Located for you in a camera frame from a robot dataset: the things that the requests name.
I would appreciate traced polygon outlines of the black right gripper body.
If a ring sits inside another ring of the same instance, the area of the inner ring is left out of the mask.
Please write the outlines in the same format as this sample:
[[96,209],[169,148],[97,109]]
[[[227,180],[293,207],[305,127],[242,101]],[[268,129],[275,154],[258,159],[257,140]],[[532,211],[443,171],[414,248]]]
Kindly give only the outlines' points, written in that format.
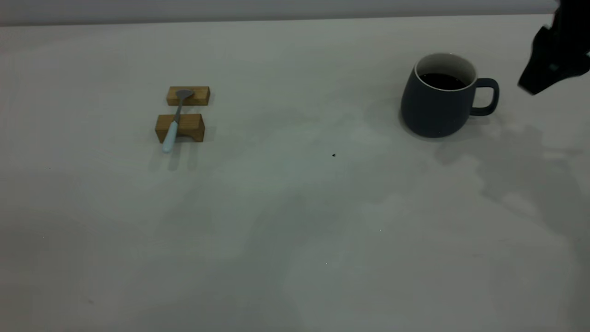
[[559,0],[552,29],[558,47],[571,52],[590,49],[590,2],[588,0]]

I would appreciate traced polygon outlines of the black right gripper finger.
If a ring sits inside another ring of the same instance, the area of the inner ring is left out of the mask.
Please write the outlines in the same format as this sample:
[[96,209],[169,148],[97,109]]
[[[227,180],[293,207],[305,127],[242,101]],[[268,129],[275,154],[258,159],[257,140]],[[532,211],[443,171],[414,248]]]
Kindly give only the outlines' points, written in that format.
[[577,53],[558,46],[551,29],[542,27],[535,35],[530,59],[518,85],[530,95],[537,95],[556,83],[588,73],[588,52]]

